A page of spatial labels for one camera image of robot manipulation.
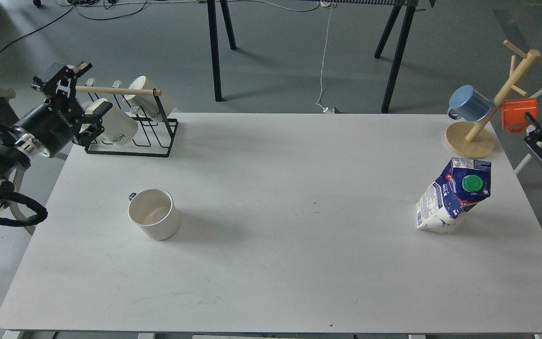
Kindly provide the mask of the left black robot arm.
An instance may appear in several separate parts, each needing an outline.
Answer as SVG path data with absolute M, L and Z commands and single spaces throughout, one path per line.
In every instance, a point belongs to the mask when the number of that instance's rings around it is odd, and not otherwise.
M 12 172 L 28 170 L 36 156 L 54 157 L 69 143 L 88 146 L 104 132 L 104 114 L 87 114 L 76 97 L 77 80 L 90 69 L 86 61 L 51 65 L 32 82 L 44 103 L 10 127 L 0 124 L 0 225 L 35 226 L 48 217 L 45 206 L 17 191 Z

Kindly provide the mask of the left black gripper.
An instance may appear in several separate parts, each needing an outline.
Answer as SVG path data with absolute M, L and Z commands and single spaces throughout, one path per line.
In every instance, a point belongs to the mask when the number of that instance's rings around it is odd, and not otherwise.
M 41 144 L 43 156 L 54 157 L 71 140 L 73 144 L 89 146 L 104 132 L 103 117 L 112 109 L 112 103 L 94 102 L 87 114 L 71 89 L 71 81 L 92 67 L 90 62 L 54 63 L 33 77 L 32 89 L 42 92 L 46 99 L 15 123 L 13 130 L 17 135 L 32 135 Z

